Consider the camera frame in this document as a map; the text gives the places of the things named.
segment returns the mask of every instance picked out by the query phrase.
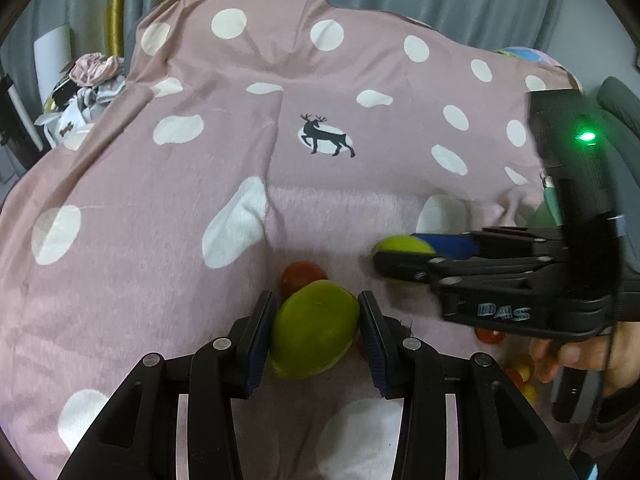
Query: black deer silhouette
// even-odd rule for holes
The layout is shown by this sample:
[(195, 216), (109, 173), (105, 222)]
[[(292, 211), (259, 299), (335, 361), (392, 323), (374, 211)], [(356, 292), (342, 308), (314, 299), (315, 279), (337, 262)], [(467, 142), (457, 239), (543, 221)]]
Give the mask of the black deer silhouette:
[(311, 144), (309, 144), (307, 139), (313, 139), (314, 142), (314, 150), (311, 153), (318, 152), (318, 140), (328, 140), (335, 146), (335, 153), (332, 156), (337, 156), (343, 147), (347, 148), (351, 152), (351, 158), (356, 156), (353, 148), (347, 144), (346, 134), (332, 134), (320, 129), (319, 123), (324, 123), (326, 121), (326, 117), (316, 116), (315, 119), (311, 120), (309, 118), (309, 115), (307, 114), (300, 115), (300, 118), (306, 121), (305, 127), (303, 129), (305, 134), (302, 136), (302, 142), (304, 142), (310, 148)]

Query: green fruit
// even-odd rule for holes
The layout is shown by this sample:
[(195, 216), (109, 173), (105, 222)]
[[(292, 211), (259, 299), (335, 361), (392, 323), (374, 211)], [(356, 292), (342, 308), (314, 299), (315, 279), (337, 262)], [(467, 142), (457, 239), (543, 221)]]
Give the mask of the green fruit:
[(285, 301), (271, 329), (270, 357), (284, 379), (303, 379), (334, 366), (358, 330), (360, 305), (329, 280), (309, 283)]
[(415, 236), (399, 235), (385, 238), (379, 242), (374, 248), (373, 252), (378, 251), (395, 251), (398, 253), (420, 253), (420, 254), (435, 254), (436, 251), (427, 242), (420, 240)]

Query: white wall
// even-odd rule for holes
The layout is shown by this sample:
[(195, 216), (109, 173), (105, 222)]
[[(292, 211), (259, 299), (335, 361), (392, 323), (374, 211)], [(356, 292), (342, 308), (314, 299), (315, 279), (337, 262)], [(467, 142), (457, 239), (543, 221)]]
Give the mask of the white wall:
[(563, 0), (546, 52), (580, 80), (585, 92), (613, 75), (640, 96), (636, 48), (605, 0)]

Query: pink fabric flower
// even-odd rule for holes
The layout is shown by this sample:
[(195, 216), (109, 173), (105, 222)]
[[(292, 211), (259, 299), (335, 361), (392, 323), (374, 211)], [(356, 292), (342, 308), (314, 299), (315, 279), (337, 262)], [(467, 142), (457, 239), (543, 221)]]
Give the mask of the pink fabric flower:
[(100, 52), (84, 54), (69, 73), (78, 86), (95, 87), (122, 73), (122, 58), (105, 56)]

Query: metal screw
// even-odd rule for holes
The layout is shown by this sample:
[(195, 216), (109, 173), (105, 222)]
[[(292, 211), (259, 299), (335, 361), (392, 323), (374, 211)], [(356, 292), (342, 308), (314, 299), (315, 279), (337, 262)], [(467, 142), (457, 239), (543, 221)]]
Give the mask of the metal screw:
[(459, 276), (447, 276), (446, 278), (442, 278), (440, 280), (441, 285), (455, 285), (456, 283), (460, 283), (462, 278)]
[(476, 356), (474, 357), (474, 361), (476, 362), (476, 364), (479, 364), (480, 366), (490, 366), (492, 359), (489, 354), (484, 354), (480, 352), (476, 354)]
[(404, 341), (402, 341), (402, 346), (404, 346), (407, 350), (417, 350), (422, 346), (422, 343), (415, 337), (408, 337)]
[(142, 358), (142, 364), (148, 367), (156, 366), (160, 362), (158, 354), (147, 354)]
[(219, 337), (213, 342), (213, 348), (216, 350), (226, 350), (231, 347), (231, 339), (228, 337)]

